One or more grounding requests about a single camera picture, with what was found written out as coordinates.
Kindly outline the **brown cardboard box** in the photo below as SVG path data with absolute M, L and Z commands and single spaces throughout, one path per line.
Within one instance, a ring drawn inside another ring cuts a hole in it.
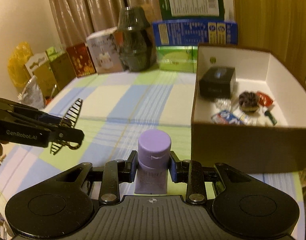
M 67 53 L 51 62 L 47 60 L 35 69 L 33 74 L 37 77 L 37 84 L 45 98 L 51 96 L 55 86 L 60 92 L 76 77 Z

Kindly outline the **brown hair scrunchie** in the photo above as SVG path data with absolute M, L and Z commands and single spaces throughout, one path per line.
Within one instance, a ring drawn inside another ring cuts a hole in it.
M 259 109 L 259 97 L 254 92 L 244 91 L 239 95 L 238 104 L 243 112 L 255 112 Z

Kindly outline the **clear cotton swab bag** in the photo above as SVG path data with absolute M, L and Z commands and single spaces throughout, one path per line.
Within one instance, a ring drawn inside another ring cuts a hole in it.
M 234 109 L 234 104 L 231 99 L 217 98 L 214 101 L 215 106 L 219 110 L 232 111 Z

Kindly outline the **checked tablecloth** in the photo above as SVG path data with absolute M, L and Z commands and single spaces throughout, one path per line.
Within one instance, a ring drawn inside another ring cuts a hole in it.
M 79 163 L 102 166 L 126 159 L 148 129 L 167 132 L 172 150 L 180 159 L 189 159 L 194 90 L 194 74 L 160 70 L 75 79 L 45 110 L 62 116 L 76 99 L 82 99 L 77 122 L 85 135 L 82 146 L 64 147 L 52 155 L 48 148 L 6 145 L 0 165 L 0 213 L 14 194 Z

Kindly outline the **white hair claw clip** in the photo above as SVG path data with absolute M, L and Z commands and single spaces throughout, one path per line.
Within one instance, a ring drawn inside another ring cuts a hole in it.
M 267 126 L 267 118 L 261 112 L 243 112 L 240 120 L 247 126 Z

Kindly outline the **white appliance box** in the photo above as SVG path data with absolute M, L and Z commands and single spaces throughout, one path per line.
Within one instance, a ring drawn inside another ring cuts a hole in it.
M 123 72 L 124 67 L 119 59 L 114 34 L 117 27 L 97 31 L 86 38 L 97 74 Z

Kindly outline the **green top box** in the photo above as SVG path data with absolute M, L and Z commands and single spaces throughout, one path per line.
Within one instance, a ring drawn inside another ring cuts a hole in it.
M 163 20 L 225 19 L 224 0 L 159 0 Z

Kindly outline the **green lip gel tube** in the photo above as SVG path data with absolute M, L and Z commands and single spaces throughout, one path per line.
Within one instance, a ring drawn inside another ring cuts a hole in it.
M 262 107 L 262 112 L 263 114 L 269 118 L 269 120 L 271 121 L 272 125 L 275 126 L 277 124 L 277 120 L 276 118 L 274 117 L 274 115 L 270 112 L 270 110 L 266 107 L 266 106 L 263 106 Z

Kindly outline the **red gift box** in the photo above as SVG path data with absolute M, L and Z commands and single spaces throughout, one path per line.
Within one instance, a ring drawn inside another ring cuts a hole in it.
M 85 43 L 79 43 L 66 48 L 70 62 L 77 77 L 96 73 L 89 49 Z

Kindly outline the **leopard hair claw clip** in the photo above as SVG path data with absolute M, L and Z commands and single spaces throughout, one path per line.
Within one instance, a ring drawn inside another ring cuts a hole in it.
M 61 118 L 58 128 L 61 131 L 51 143 L 50 153 L 56 155 L 64 146 L 71 150 L 77 150 L 82 145 L 84 133 L 75 128 L 80 116 L 83 100 L 78 98 Z

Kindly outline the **red snack packet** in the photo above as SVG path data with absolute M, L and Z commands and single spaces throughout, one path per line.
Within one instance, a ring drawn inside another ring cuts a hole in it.
M 270 107 L 274 103 L 273 99 L 263 92 L 257 91 L 256 95 L 259 97 L 258 103 L 263 107 Z

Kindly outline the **yellow plastic bag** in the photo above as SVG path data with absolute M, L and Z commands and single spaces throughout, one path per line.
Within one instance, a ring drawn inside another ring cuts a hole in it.
M 33 51 L 28 42 L 19 43 L 8 59 L 8 74 L 17 90 L 22 91 L 31 76 L 25 66 L 33 56 Z

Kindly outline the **black shaver box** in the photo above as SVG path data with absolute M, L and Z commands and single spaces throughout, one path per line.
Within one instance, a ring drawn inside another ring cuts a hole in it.
M 235 86 L 234 67 L 210 67 L 199 80 L 200 94 L 210 99 L 230 99 Z

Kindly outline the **brown white storage box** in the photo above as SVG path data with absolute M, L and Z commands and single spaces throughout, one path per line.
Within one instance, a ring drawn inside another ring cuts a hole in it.
M 246 173 L 306 167 L 306 91 L 273 53 L 198 46 L 191 158 Z

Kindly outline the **dark stacked pots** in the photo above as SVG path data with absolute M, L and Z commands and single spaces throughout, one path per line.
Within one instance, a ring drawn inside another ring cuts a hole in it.
M 131 72 L 141 72 L 151 65 L 152 38 L 150 27 L 142 7 L 125 7 L 120 10 L 118 31 L 122 34 L 119 56 Z

